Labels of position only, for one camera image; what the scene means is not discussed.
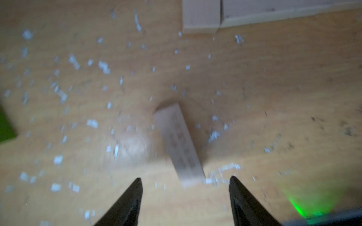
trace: wooden block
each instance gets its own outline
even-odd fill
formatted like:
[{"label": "wooden block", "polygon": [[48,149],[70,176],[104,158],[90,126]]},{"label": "wooden block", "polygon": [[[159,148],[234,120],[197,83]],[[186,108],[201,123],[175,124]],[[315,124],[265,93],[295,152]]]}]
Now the wooden block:
[{"label": "wooden block", "polygon": [[192,143],[189,130],[178,103],[153,114],[156,127],[160,130],[166,152],[183,186],[205,182],[205,173]]},{"label": "wooden block", "polygon": [[221,27],[362,8],[361,0],[223,0]]},{"label": "wooden block", "polygon": [[215,33],[220,27],[220,14],[220,0],[182,0],[182,32]]}]

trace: dark stain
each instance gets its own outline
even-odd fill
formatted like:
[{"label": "dark stain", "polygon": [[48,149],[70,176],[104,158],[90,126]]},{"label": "dark stain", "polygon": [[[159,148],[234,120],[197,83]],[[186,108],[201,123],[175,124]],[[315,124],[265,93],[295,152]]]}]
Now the dark stain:
[{"label": "dark stain", "polygon": [[352,136],[352,127],[347,127],[345,132],[344,132],[344,135],[347,135],[347,136]]},{"label": "dark stain", "polygon": [[346,121],[343,121],[343,120],[341,120],[340,121],[340,127],[343,127],[343,126],[345,126],[345,125],[347,125],[348,123],[346,122]]}]

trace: green object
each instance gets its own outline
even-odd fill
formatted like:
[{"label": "green object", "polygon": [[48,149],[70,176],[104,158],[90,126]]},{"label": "green object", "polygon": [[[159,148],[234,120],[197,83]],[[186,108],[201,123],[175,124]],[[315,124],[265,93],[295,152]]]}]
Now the green object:
[{"label": "green object", "polygon": [[0,143],[16,137],[16,132],[9,123],[5,112],[0,107]]}]

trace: wooden floor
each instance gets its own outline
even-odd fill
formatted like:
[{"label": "wooden floor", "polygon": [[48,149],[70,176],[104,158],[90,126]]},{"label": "wooden floor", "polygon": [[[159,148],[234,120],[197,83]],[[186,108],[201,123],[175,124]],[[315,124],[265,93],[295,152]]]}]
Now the wooden floor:
[{"label": "wooden floor", "polygon": [[[25,29],[31,40],[22,38]],[[2,3],[1,105],[18,137],[0,145],[0,225],[92,225],[136,177],[143,183],[139,225],[233,225],[228,184],[182,188],[159,131],[151,129],[156,107],[173,101],[205,174],[239,164],[218,178],[235,174],[280,222],[301,218],[290,200],[335,200],[332,211],[362,205],[362,10],[214,36],[180,37],[180,30],[176,0]],[[54,81],[68,95],[63,104]],[[97,129],[86,126],[89,119]],[[221,136],[209,144],[212,130]],[[117,157],[106,152],[116,144]],[[60,165],[53,164],[57,155]],[[36,181],[20,180],[21,172]],[[51,192],[52,183],[61,191]]]}]

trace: small wooden block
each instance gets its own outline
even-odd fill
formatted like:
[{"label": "small wooden block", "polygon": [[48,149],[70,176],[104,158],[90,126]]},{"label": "small wooden block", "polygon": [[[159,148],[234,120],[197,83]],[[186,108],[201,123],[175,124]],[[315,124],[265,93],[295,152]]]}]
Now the small wooden block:
[{"label": "small wooden block", "polygon": [[220,14],[220,0],[182,0],[182,32],[213,34],[220,27]]},{"label": "small wooden block", "polygon": [[166,152],[183,186],[205,182],[205,173],[192,143],[189,130],[178,103],[153,114],[156,127],[160,130]]}]

